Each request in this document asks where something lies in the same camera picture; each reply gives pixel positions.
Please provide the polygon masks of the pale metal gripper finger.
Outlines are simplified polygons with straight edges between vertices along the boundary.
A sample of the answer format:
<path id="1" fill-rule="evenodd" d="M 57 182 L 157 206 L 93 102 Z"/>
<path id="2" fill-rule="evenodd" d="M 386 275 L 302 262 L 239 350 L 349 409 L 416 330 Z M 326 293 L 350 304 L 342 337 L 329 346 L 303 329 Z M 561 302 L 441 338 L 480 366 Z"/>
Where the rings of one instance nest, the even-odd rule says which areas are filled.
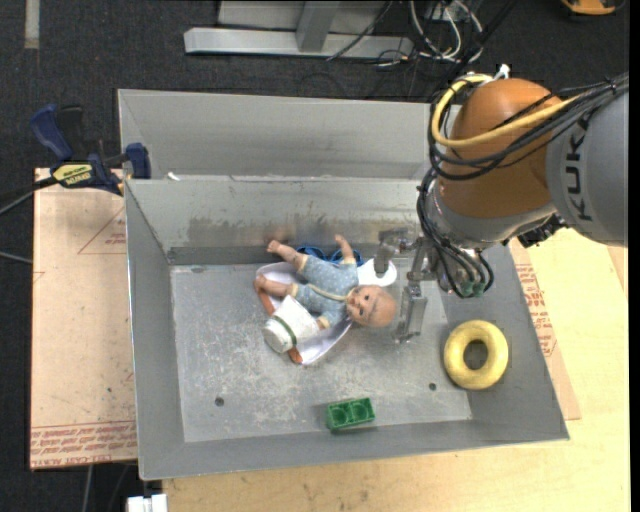
<path id="1" fill-rule="evenodd" d="M 374 258 L 374 270 L 377 275 L 385 274 L 392 258 L 411 245 L 408 233 L 407 228 L 392 228 L 378 233 L 379 245 Z"/>
<path id="2" fill-rule="evenodd" d="M 395 337 L 399 342 L 408 342 L 421 334 L 428 298 L 413 292 L 404 292 Z"/>

